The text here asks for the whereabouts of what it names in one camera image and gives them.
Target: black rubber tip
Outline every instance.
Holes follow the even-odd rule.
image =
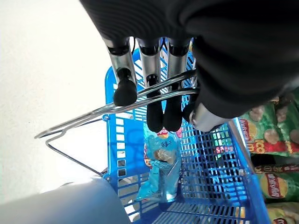
[[[161,101],[148,105],[146,111],[146,123],[152,132],[158,133],[163,128],[163,110]]]
[[[167,99],[164,112],[163,126],[169,132],[176,132],[182,125],[182,97]]]
[[[137,90],[135,84],[128,79],[118,83],[117,90],[113,95],[113,102],[116,106],[128,106],[137,100]]]
[[[189,103],[188,105],[186,105],[183,109],[183,118],[190,123],[190,114],[191,112],[194,110],[195,107],[195,103]]]

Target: blue snack package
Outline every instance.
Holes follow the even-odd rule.
[[[172,202],[177,195],[181,167],[180,135],[166,129],[154,133],[145,124],[144,136],[144,161],[150,171],[149,179],[141,185],[136,200]]]

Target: snack bag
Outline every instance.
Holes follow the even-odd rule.
[[[149,179],[141,185],[136,200],[174,201],[181,167],[180,140],[176,133],[164,128],[154,133],[146,124],[144,137],[144,161],[150,168]]]
[[[273,224],[299,224],[299,203],[272,203],[266,205]]]
[[[299,165],[255,167],[266,202],[299,202]]]
[[[276,117],[289,155],[299,155],[299,112],[292,102],[293,96],[287,95],[276,109]]]
[[[239,121],[251,153],[288,155],[283,136],[277,127],[273,102],[251,109]]]

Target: blue shopping basket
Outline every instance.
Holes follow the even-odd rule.
[[[167,52],[163,49],[162,81],[166,79],[166,58]],[[133,61],[137,90],[140,91],[144,88],[144,82],[138,49],[134,51]],[[192,63],[192,54],[188,53],[188,70],[192,69]],[[185,80],[184,85],[188,87],[191,82]],[[116,88],[115,76],[110,68],[105,79],[107,104],[113,101]],[[182,98],[182,107],[188,99],[188,96]],[[176,201],[136,202],[140,185],[149,177],[149,168],[143,160],[146,107],[103,117],[107,121],[108,138],[108,173],[105,178],[118,194],[132,222],[270,223],[258,180],[247,172],[247,164],[227,125],[211,133],[203,133],[183,121],[182,168]]]

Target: green chip bag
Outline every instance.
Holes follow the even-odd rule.
[[[289,93],[280,98],[276,108],[277,126],[285,141],[289,155],[299,155],[299,112],[294,95]]]
[[[299,202],[299,166],[255,167],[266,202]]]
[[[269,218],[273,224],[298,224],[299,203],[272,203],[266,205]]]
[[[277,127],[273,102],[251,109],[239,121],[251,153],[288,155],[283,136]]]

